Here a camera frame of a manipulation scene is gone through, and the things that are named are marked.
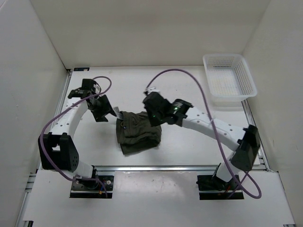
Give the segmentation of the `olive green shorts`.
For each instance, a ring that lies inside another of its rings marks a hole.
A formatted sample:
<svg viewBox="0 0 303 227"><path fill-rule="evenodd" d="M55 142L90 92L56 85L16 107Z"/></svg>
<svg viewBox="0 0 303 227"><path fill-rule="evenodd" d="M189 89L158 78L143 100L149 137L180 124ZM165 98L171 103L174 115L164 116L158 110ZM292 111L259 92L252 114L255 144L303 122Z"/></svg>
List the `olive green shorts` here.
<svg viewBox="0 0 303 227"><path fill-rule="evenodd" d="M116 106L116 138L123 155L129 156L155 148L161 142L162 129L151 126L148 114L120 111Z"/></svg>

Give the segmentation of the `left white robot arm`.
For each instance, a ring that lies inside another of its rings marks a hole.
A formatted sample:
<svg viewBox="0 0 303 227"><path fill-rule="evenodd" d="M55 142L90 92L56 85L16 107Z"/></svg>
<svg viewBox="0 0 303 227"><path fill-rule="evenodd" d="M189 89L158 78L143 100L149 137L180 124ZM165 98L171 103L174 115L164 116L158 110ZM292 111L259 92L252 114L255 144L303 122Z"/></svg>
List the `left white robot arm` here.
<svg viewBox="0 0 303 227"><path fill-rule="evenodd" d="M53 125L49 132L43 129L38 146L42 167L60 173L67 180L82 178L88 189L99 184L94 166L80 160L73 137L83 115L90 111L95 122L107 122L106 115L116 116L105 91L95 79L83 79L79 88L68 94L65 109L49 123Z"/></svg>

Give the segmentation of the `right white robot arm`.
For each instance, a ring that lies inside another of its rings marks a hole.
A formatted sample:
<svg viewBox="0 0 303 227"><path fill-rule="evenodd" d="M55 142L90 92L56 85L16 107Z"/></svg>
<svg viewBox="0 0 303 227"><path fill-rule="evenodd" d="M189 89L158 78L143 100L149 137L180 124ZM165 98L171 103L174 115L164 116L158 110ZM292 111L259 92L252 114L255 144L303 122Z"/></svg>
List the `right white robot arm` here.
<svg viewBox="0 0 303 227"><path fill-rule="evenodd" d="M202 133L227 146L232 153L227 161L220 164L213 176L213 185L218 189L225 188L233 175L240 171L249 172L255 162L260 148L260 138L257 127L247 128L233 126L209 116L182 99L170 103L158 92L147 92L143 100L151 126L164 123L177 125Z"/></svg>

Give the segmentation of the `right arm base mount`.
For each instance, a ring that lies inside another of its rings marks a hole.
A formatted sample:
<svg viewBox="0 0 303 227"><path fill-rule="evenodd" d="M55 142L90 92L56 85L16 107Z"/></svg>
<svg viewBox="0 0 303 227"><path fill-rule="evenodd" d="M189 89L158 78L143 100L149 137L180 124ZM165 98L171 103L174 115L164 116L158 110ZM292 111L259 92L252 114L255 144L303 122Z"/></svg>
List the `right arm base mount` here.
<svg viewBox="0 0 303 227"><path fill-rule="evenodd" d="M215 176L217 169L212 175L197 176L199 199L201 201L243 200L243 192L233 178L228 182L219 179Z"/></svg>

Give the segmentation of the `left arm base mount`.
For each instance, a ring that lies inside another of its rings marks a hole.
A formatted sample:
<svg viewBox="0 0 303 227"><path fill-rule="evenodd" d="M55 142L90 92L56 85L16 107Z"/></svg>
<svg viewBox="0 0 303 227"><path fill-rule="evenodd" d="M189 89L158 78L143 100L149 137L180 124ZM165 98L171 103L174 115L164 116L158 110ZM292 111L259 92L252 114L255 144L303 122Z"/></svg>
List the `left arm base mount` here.
<svg viewBox="0 0 303 227"><path fill-rule="evenodd" d="M98 175L102 184L96 181L77 179L71 184L70 198L76 199L111 199L113 197L114 175Z"/></svg>

